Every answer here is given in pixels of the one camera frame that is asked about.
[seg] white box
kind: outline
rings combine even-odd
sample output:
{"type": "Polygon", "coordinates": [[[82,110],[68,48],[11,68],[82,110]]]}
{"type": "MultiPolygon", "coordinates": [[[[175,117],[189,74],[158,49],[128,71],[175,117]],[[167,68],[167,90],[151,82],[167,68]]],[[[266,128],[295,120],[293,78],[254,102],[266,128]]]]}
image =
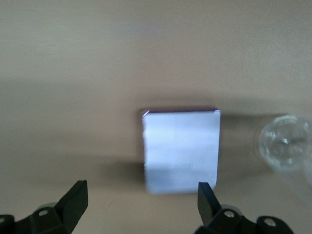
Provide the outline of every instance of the white box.
{"type": "Polygon", "coordinates": [[[199,182],[216,186],[220,110],[149,110],[142,118],[148,192],[197,192],[199,182]]]}

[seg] glass cup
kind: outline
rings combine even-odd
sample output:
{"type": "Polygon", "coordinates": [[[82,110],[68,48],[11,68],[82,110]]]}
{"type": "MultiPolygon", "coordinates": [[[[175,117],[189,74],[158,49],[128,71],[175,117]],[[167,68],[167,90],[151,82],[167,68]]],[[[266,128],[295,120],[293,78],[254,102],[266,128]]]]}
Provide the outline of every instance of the glass cup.
{"type": "Polygon", "coordinates": [[[280,116],[264,126],[259,136],[262,158],[298,195],[312,205],[312,120],[280,116]]]}

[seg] black plastic mount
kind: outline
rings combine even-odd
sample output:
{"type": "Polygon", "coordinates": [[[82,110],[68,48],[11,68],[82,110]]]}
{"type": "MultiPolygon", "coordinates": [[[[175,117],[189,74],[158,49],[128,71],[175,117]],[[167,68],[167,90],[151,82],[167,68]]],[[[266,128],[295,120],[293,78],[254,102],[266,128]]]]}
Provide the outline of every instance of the black plastic mount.
{"type": "Polygon", "coordinates": [[[18,222],[0,215],[0,234],[70,234],[87,206],[87,181],[78,181],[54,207],[40,208],[18,222]]]}
{"type": "Polygon", "coordinates": [[[198,210],[204,225],[195,234],[294,234],[278,218],[262,216],[253,223],[234,209],[222,208],[208,183],[198,185],[198,210]]]}

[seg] screw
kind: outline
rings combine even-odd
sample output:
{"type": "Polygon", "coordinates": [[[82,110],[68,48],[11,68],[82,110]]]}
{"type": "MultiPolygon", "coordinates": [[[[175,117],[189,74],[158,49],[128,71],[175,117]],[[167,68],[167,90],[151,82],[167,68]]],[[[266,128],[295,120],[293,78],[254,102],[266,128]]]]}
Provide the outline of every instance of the screw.
{"type": "Polygon", "coordinates": [[[264,222],[265,222],[267,225],[271,226],[271,227],[276,227],[276,223],[275,223],[275,221],[274,221],[273,219],[266,218],[266,219],[264,220],[264,222]]]}
{"type": "Polygon", "coordinates": [[[234,218],[235,217],[235,215],[232,211],[226,211],[226,212],[224,212],[224,214],[227,218],[234,218]]]}
{"type": "Polygon", "coordinates": [[[47,213],[48,213],[47,210],[42,210],[42,211],[40,211],[40,212],[38,213],[38,216],[44,216],[44,215],[46,215],[47,213]]]}

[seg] beige table surface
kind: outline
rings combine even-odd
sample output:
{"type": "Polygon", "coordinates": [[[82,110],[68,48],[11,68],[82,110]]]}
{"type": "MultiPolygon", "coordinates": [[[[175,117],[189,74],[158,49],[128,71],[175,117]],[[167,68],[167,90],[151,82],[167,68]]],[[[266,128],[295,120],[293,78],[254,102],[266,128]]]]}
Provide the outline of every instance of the beige table surface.
{"type": "Polygon", "coordinates": [[[311,207],[254,138],[264,114],[312,115],[311,40],[309,0],[0,0],[0,214],[86,179],[74,233],[192,233],[196,194],[145,191],[140,111],[209,105],[220,202],[310,234],[311,207]]]}

